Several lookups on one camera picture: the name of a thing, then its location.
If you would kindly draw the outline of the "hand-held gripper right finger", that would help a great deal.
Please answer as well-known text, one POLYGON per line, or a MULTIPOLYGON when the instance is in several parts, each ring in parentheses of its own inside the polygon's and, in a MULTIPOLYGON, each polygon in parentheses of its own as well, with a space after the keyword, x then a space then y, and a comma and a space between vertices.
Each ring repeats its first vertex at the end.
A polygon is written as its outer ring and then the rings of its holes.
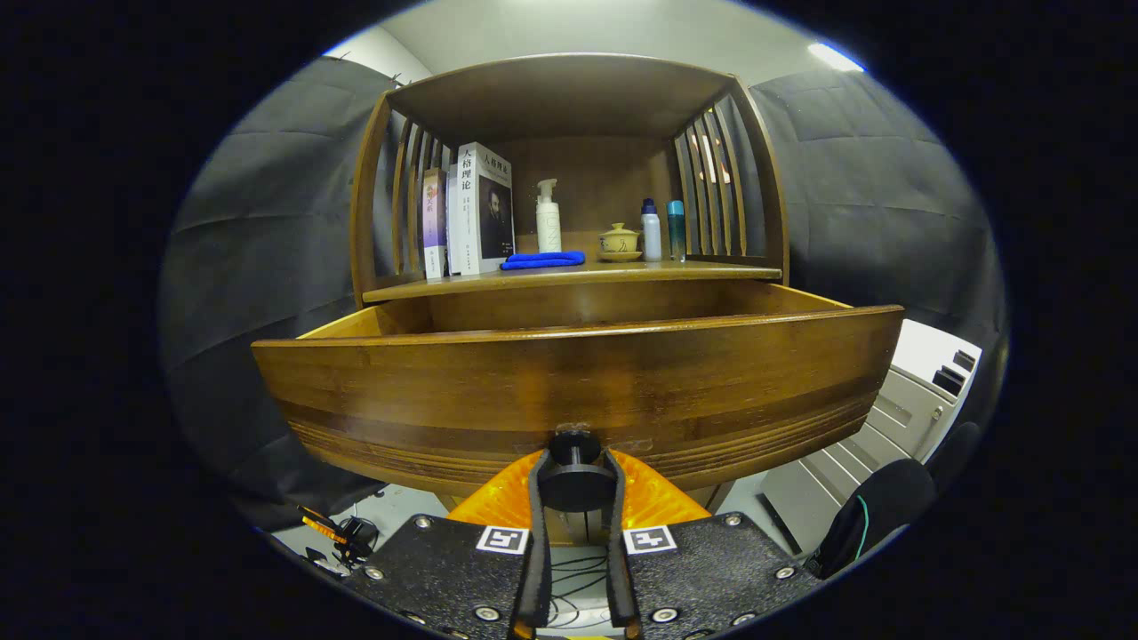
POLYGON ((820 590, 745 514, 712 515, 633 456, 605 466, 609 608, 627 639, 728 639, 820 590))

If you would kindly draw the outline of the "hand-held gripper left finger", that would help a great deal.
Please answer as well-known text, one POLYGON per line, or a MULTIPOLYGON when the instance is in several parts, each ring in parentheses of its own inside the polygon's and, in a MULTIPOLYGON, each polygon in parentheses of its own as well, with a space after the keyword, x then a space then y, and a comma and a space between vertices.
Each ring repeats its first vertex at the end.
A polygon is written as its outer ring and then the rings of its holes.
POLYGON ((417 514, 343 580, 354 599, 434 639, 533 639, 549 622, 551 549, 541 450, 446 517, 417 514))

